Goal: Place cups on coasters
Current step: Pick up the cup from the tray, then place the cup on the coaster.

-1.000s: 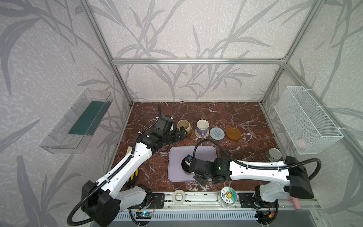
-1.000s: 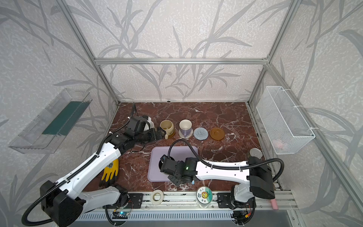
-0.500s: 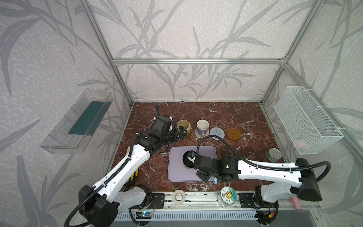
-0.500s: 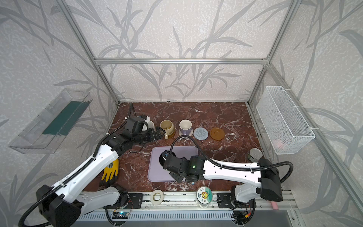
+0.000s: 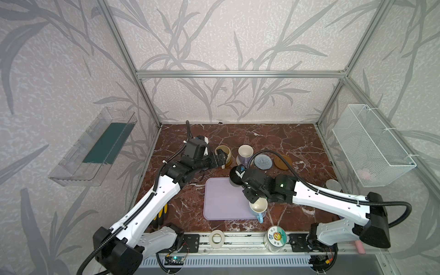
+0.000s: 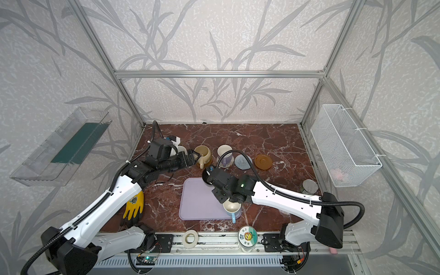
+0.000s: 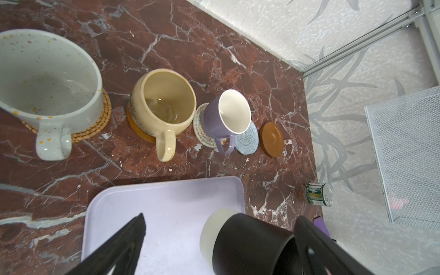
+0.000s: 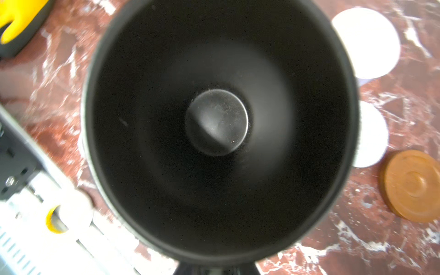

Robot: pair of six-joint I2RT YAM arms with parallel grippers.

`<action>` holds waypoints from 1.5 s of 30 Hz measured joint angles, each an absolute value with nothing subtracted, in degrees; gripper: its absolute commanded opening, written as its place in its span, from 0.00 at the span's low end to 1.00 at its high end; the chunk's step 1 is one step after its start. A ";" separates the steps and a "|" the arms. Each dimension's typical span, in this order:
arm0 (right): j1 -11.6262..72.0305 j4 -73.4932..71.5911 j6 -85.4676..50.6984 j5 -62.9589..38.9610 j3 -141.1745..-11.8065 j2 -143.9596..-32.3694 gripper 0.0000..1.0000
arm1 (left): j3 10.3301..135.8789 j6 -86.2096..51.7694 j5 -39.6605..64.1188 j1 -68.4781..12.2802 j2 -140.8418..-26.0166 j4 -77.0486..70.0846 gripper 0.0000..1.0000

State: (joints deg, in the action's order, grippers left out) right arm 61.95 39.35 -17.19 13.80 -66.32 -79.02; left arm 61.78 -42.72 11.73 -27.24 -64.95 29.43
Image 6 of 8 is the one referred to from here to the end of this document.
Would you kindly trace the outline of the amber brown coaster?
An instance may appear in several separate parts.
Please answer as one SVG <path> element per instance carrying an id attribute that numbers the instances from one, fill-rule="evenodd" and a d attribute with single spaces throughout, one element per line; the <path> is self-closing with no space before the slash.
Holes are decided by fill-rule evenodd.
<path id="1" fill-rule="evenodd" d="M 273 160 L 268 155 L 259 154 L 255 157 L 254 165 L 260 170 L 267 171 L 272 167 Z"/>

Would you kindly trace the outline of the grey round coaster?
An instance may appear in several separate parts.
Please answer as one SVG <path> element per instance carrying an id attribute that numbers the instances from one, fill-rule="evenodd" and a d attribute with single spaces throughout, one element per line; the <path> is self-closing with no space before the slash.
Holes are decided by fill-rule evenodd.
<path id="1" fill-rule="evenodd" d="M 237 168 L 240 170 L 248 170 L 250 169 L 250 163 L 252 162 L 251 157 L 247 157 L 249 161 L 245 160 L 245 157 L 243 155 L 238 155 L 234 161 L 234 164 Z"/>

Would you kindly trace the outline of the beige mug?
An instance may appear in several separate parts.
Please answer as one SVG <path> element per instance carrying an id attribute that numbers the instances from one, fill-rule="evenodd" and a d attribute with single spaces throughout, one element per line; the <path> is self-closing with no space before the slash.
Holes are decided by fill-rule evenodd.
<path id="1" fill-rule="evenodd" d="M 200 145 L 195 148 L 195 152 L 199 153 L 201 157 L 198 159 L 200 169 L 204 169 L 211 165 L 213 162 L 212 151 L 204 145 Z"/>

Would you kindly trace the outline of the beige spiral woven coaster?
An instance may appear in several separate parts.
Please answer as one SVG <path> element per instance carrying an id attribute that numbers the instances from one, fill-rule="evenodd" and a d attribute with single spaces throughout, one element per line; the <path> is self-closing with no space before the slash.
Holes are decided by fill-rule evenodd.
<path id="1" fill-rule="evenodd" d="M 223 158 L 221 161 L 219 161 L 219 158 L 217 158 L 217 161 L 219 162 L 220 168 L 228 168 L 234 164 L 234 157 L 230 158 Z"/>

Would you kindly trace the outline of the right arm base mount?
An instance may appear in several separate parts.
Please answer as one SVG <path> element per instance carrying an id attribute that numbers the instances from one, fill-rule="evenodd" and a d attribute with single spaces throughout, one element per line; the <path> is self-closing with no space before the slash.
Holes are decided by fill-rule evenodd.
<path id="1" fill-rule="evenodd" d="M 311 246 L 309 242 L 302 243 L 300 246 L 293 245 L 279 234 L 263 234 L 261 244 L 264 246 L 265 252 L 293 252 L 293 253 L 309 253 Z"/>

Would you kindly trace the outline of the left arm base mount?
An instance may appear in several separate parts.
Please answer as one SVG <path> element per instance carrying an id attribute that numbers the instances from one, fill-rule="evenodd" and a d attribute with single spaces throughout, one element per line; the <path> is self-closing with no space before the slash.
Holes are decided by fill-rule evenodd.
<path id="1" fill-rule="evenodd" d="M 137 249 L 130 249 L 134 253 L 170 253 L 173 246 L 173 234 L 156 234 L 155 239 L 149 236 L 148 241 Z"/>

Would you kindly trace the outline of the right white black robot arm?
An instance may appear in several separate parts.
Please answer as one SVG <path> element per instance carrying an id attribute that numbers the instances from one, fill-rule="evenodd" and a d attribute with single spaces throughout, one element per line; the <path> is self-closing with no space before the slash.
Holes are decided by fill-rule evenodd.
<path id="1" fill-rule="evenodd" d="M 221 204 L 230 201 L 269 206 L 301 218 L 300 222 L 284 225 L 280 231 L 280 241 L 295 246 L 316 240 L 340 249 L 344 230 L 358 223 L 365 213 L 362 203 L 338 201 L 329 192 L 307 196 L 274 186 L 257 176 L 236 178 L 213 166 L 203 170 L 202 179 L 213 186 L 212 193 Z"/>

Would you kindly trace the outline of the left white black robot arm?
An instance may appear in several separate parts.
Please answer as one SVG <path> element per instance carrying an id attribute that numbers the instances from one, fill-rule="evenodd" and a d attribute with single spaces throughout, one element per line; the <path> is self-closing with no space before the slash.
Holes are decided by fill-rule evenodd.
<path id="1" fill-rule="evenodd" d="M 95 202 L 61 228 L 50 227 L 43 232 L 42 248 L 24 264 L 21 274 L 26 275 L 32 264 L 44 254 L 56 268 L 57 275 L 86 275 L 99 261 L 146 245 L 154 236 L 147 226 L 134 226 L 113 233 L 105 241 L 100 241 L 97 234 L 121 207 L 159 175 L 197 164 L 201 155 L 190 149 L 178 151 L 179 143 L 176 136 L 156 139 L 142 152 L 144 160 L 138 157 L 128 160 Z"/>

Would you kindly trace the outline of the white mug blue handle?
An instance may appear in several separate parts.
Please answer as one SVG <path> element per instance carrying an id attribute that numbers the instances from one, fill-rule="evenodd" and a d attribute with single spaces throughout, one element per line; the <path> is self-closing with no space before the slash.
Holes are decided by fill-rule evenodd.
<path id="1" fill-rule="evenodd" d="M 242 205 L 237 202 L 230 202 L 229 200 L 226 200 L 222 206 L 224 210 L 231 216 L 232 223 L 235 224 L 237 222 L 237 218 L 239 218 L 241 215 Z"/>

